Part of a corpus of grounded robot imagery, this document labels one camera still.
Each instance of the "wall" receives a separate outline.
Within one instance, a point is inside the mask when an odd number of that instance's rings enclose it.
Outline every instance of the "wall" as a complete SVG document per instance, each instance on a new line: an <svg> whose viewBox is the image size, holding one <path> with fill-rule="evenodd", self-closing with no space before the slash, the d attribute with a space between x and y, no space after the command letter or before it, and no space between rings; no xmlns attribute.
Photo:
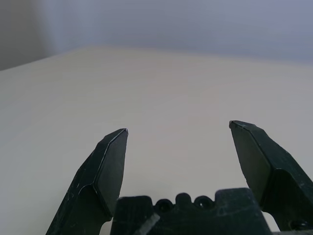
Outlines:
<svg viewBox="0 0 313 235"><path fill-rule="evenodd" d="M313 60L310 0L4 1L0 68L90 44Z"/></svg>
<svg viewBox="0 0 313 235"><path fill-rule="evenodd" d="M31 0L0 4L0 70L48 56Z"/></svg>

